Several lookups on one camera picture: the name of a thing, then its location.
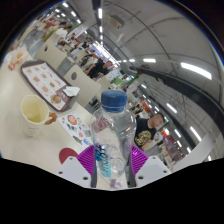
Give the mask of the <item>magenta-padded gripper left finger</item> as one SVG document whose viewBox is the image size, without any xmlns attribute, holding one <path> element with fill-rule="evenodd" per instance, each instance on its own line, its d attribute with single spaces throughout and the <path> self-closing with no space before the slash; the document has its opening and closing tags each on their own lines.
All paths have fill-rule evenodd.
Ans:
<svg viewBox="0 0 224 224">
<path fill-rule="evenodd" d="M 61 166 L 57 175 L 85 188 L 97 185 L 97 168 L 93 146 L 87 147 L 80 154 L 71 148 L 59 152 Z"/>
</svg>

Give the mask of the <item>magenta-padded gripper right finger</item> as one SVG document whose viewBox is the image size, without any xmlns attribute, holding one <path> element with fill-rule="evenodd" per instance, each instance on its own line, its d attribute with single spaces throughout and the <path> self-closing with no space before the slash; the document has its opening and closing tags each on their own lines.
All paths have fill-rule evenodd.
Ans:
<svg viewBox="0 0 224 224">
<path fill-rule="evenodd" d="M 170 174 L 171 171 L 157 156 L 148 156 L 139 148 L 132 147 L 129 164 L 131 187 L 143 187 Z"/>
</svg>

